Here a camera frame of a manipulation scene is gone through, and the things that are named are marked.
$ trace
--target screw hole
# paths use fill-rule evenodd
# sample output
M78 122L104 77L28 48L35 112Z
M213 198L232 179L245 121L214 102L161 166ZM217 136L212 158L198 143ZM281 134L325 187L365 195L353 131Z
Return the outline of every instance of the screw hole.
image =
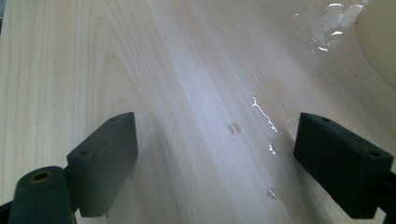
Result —
M82 151L79 153L80 156L88 156L90 153L88 151Z
M374 151L369 151L369 154L372 155L372 156L375 156L375 157L379 156L379 153L378 152L374 152Z
M32 184L38 184L38 183L41 183L41 182L44 182L44 181L46 181L47 179L49 179L50 177L51 177L51 175L52 175L52 172L51 171L42 171L42 172L40 172L40 173L38 173L38 174L35 174L35 175L33 175L31 178L30 178L30 183L32 183Z

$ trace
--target water droplet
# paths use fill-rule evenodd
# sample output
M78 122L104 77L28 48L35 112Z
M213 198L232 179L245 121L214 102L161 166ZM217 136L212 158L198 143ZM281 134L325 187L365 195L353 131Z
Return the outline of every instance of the water droplet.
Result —
M230 123L227 128L232 135L237 135L241 132L241 127L237 123Z
M274 123L271 122L270 118L264 113L264 111L262 111L262 108L257 104L257 100L256 97L252 96L251 97L253 99L253 107L256 106L260 112L262 112L262 114L267 118L268 120L268 124L271 126L271 129L277 133L277 128L275 127Z
M274 156L276 156L276 152L274 152L274 149L272 148L272 143L268 145L270 148L268 149Z
M266 195L268 198L276 200L277 190L275 188L267 189Z

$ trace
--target water spill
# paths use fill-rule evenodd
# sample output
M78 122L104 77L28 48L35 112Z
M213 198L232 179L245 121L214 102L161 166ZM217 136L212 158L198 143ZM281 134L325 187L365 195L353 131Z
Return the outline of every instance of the water spill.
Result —
M326 4L322 14L321 32L316 32L313 36L318 49L328 51L332 42L340 39L355 24L366 4L367 0L339 0Z
M271 126L271 129L277 133L277 129L274 125L273 122L271 122L270 118L264 113L264 111L262 111L262 108L257 104L257 99L256 97L252 96L251 97L253 99L253 107L256 106L257 108L259 108L259 111L267 118L268 124Z
M270 148L268 149L270 152L272 152L273 155L276 155L276 152L274 152L274 149L272 148L272 142L270 143L270 145L268 145Z
M241 132L241 127L237 123L229 123L227 128L232 135L237 135Z
M328 52L339 41L355 41L354 25L368 0L328 0L325 1L318 18L309 18L304 14L295 14L303 21L308 34L308 47L312 52Z
M277 190L275 188L267 189L266 195L268 198L276 200Z

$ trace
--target wooden table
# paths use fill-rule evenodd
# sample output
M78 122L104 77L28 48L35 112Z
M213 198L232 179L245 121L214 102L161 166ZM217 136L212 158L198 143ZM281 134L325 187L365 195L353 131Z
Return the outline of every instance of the wooden table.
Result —
M134 111L131 178L110 219L79 223L382 222L379 210L350 219L292 156L302 111L396 155L396 90L362 55L357 24L329 35L331 3L8 0L0 203L23 175L65 167L100 124ZM337 3L347 14L361 1Z

